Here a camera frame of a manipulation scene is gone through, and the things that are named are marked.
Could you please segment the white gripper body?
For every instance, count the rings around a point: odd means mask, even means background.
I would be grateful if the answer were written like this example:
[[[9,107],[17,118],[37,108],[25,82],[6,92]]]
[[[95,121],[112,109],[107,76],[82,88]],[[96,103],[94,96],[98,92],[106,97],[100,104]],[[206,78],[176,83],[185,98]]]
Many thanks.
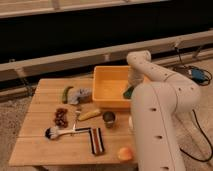
[[[130,86],[136,87],[138,84],[142,83],[144,76],[136,69],[130,68],[128,74],[128,84]]]

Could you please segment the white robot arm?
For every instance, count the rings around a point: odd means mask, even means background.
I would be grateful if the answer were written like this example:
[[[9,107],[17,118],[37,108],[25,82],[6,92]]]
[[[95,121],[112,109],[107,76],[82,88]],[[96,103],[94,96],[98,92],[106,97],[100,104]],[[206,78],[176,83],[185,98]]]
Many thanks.
[[[139,83],[131,96],[131,115],[139,171],[186,171],[172,124],[172,115],[188,112],[201,91],[191,79],[151,62],[149,51],[130,52],[127,63]]]

